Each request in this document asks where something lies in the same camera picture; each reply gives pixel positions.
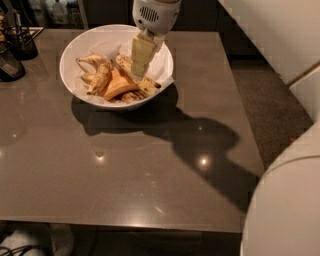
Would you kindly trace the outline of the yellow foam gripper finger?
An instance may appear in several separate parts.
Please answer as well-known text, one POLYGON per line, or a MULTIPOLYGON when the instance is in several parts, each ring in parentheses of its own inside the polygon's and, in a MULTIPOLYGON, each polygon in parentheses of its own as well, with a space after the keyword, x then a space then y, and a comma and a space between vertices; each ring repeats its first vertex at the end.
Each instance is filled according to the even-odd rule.
POLYGON ((164 43, 166 35, 158 35, 153 37, 153 41, 155 44, 155 52, 159 52, 162 44, 164 43))
POLYGON ((154 57, 155 50, 156 43, 154 42, 154 36, 148 29, 140 31, 133 37, 131 73, 137 79, 141 80, 145 76, 149 63, 154 57))

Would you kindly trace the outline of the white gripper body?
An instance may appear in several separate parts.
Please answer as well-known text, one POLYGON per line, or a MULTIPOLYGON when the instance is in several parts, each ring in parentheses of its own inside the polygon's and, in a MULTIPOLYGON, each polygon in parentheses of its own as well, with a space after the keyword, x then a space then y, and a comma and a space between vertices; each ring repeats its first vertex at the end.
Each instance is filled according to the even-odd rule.
POLYGON ((174 26, 180 12, 182 0, 134 0, 132 16, 134 23, 141 30, 148 30, 154 35, 167 34, 174 26))

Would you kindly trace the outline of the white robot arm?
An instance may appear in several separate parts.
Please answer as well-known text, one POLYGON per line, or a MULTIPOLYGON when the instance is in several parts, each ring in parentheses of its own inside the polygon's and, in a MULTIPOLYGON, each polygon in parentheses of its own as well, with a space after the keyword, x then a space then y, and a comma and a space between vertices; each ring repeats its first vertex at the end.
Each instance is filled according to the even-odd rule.
POLYGON ((253 102, 272 103, 278 125, 298 133, 258 182, 241 237, 209 241, 236 252, 210 256, 320 256, 320 0, 133 0, 133 20, 165 34, 165 14, 184 2, 190 25, 220 23, 221 13, 236 22, 292 99, 270 89, 253 102))

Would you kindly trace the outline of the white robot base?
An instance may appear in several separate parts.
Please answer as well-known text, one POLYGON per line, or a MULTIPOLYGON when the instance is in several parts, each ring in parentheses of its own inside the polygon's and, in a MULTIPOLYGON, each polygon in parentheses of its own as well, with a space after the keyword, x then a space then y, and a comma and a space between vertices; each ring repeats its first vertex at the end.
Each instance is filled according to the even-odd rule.
POLYGON ((0 223, 0 256, 72 256, 73 249, 70 225, 0 223))

